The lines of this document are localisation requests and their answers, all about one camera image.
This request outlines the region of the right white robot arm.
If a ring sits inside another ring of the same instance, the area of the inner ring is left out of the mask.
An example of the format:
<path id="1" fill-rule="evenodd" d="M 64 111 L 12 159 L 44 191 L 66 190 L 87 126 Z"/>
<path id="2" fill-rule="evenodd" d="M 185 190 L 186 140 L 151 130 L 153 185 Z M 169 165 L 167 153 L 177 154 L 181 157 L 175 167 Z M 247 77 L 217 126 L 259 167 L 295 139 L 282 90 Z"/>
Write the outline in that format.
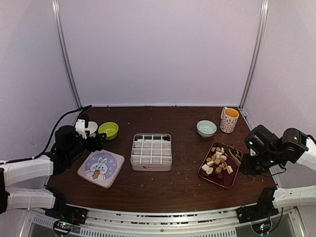
<path id="1" fill-rule="evenodd" d="M 244 154 L 240 172 L 258 176 L 279 166 L 275 173 L 277 187 L 264 188 L 255 205 L 238 209 L 248 220 L 278 214 L 284 207 L 316 203 L 316 140 L 296 128 L 288 128 L 277 137 L 263 125 L 255 127 L 245 138 L 250 150 Z"/>

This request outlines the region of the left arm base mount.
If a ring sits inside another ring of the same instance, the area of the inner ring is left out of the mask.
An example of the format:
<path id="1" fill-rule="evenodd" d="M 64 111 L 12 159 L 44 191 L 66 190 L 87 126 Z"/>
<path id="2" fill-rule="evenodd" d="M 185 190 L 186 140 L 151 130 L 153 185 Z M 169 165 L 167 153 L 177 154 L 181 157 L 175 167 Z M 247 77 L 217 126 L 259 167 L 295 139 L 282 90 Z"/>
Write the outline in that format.
<path id="1" fill-rule="evenodd" d="M 58 237 L 65 237 L 74 227 L 84 225 L 88 210 L 81 207 L 65 205 L 63 208 L 44 209 L 45 215 L 55 219 L 52 229 Z"/>

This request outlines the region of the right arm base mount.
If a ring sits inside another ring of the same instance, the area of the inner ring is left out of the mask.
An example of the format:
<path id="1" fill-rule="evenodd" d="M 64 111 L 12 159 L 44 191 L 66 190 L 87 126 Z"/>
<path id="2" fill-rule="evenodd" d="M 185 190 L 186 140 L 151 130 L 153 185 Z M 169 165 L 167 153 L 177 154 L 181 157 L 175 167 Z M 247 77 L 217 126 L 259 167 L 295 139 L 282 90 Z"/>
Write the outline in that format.
<path id="1" fill-rule="evenodd" d="M 254 204 L 241 206 L 236 210 L 240 224 L 250 223 L 252 231 L 260 236 L 270 234 L 280 223 L 273 227 L 272 217 L 279 214 L 279 210 L 264 205 Z"/>

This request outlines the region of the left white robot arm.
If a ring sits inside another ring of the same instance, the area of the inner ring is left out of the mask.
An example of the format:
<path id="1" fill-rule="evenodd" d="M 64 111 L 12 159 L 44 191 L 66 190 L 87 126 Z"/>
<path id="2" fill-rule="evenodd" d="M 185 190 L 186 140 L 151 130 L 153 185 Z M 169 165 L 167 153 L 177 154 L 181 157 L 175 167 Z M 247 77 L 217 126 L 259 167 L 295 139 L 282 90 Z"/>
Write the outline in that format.
<path id="1" fill-rule="evenodd" d="M 44 152 L 32 158 L 23 158 L 1 162 L 0 164 L 0 211 L 12 209 L 41 208 L 51 215 L 67 219 L 71 208 L 66 197 L 54 188 L 18 188 L 22 181 L 62 174 L 72 167 L 85 151 L 103 149 L 107 135 L 97 133 L 90 136 L 80 134 L 73 126 L 65 125 L 55 132 L 55 143 L 50 152 Z"/>

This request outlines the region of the metal tongs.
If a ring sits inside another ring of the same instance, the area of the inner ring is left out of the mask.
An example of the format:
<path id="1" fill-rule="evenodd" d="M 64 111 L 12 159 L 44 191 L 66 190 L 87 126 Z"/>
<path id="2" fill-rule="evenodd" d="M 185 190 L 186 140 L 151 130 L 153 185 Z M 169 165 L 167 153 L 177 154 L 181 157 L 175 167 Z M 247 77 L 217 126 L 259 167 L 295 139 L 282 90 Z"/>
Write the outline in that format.
<path id="1" fill-rule="evenodd" d="M 229 156 L 235 161 L 235 163 L 240 166 L 242 163 L 242 153 L 240 153 L 234 147 L 227 146 L 226 151 L 228 152 Z"/>

